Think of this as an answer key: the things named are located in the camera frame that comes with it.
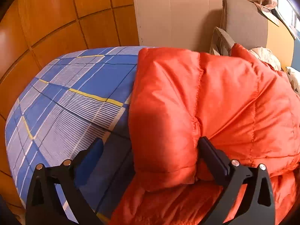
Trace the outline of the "orange quilted down jacket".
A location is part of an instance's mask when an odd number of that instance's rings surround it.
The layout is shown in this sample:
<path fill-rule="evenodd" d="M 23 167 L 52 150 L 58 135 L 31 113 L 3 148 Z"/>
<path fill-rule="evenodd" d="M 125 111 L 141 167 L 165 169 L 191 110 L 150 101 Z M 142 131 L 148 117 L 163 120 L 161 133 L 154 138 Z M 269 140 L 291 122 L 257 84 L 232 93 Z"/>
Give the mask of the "orange quilted down jacket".
<path fill-rule="evenodd" d="M 299 195 L 299 95 L 287 74 L 235 44 L 230 56 L 144 48 L 129 108 L 135 176 L 111 224 L 197 224 L 220 195 L 198 139 L 264 164 L 279 224 Z"/>

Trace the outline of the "blue plaid bed sheet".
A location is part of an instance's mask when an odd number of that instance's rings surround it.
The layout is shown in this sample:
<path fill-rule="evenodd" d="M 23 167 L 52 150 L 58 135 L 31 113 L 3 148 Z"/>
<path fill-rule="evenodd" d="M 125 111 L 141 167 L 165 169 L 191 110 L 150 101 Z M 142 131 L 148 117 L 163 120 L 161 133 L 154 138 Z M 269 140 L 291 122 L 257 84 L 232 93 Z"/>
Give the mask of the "blue plaid bed sheet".
<path fill-rule="evenodd" d="M 22 203 L 36 165 L 72 160 L 99 138 L 75 183 L 101 222 L 109 223 L 134 176 L 128 111 L 139 51 L 121 46 L 62 55 L 19 95 L 5 141 Z"/>

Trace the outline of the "white printed pillow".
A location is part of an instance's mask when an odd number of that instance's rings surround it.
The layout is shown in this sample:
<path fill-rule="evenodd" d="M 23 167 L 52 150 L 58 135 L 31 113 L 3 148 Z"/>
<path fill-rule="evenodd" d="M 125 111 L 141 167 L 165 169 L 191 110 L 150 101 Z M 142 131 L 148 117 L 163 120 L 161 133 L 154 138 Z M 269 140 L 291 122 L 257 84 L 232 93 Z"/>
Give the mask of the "white printed pillow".
<path fill-rule="evenodd" d="M 292 89 L 300 94 L 300 72 L 292 67 L 286 67 L 287 77 L 292 86 Z"/>

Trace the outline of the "cream quilted garment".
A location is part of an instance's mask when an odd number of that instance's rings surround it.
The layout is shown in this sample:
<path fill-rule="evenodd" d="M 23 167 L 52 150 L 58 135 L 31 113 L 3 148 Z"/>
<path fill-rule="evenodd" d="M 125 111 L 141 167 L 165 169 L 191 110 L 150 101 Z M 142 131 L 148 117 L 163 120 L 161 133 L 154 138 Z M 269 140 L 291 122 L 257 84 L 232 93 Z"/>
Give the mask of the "cream quilted garment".
<path fill-rule="evenodd" d="M 275 70 L 281 71 L 281 63 L 272 51 L 264 47 L 256 47 L 249 50 L 251 54 L 257 57 L 262 62 L 271 65 Z"/>

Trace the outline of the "wooden wardrobe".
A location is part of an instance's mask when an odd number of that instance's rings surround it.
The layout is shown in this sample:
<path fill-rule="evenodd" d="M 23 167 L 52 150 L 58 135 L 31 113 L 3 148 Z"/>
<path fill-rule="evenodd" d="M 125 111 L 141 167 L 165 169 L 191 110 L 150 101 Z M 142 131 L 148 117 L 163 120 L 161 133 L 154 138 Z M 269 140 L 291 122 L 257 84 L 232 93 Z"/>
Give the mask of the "wooden wardrobe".
<path fill-rule="evenodd" d="M 24 213 L 10 169 L 5 127 L 19 95 L 58 57 L 139 46 L 134 0 L 14 0 L 1 19 L 1 196 Z"/>

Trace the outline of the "grey yellow blue headboard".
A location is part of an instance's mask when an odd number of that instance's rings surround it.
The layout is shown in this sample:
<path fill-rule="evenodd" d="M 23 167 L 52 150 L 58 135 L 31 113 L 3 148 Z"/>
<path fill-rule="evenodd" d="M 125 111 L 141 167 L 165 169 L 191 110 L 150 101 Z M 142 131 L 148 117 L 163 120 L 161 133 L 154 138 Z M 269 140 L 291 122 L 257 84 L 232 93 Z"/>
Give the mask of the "grey yellow blue headboard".
<path fill-rule="evenodd" d="M 281 67 L 299 70 L 299 39 L 279 21 L 275 25 L 259 8 L 248 0 L 222 0 L 223 11 L 219 28 L 234 42 L 250 50 L 268 48 L 277 57 Z"/>

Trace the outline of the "window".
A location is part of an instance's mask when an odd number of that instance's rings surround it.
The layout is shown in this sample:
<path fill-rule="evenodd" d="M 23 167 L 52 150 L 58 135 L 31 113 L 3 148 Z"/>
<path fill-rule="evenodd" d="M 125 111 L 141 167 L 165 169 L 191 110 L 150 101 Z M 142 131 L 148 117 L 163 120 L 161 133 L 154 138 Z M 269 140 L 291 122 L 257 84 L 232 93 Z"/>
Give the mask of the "window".
<path fill-rule="evenodd" d="M 293 36 L 299 39 L 299 19 L 288 0 L 277 0 L 277 12 Z"/>

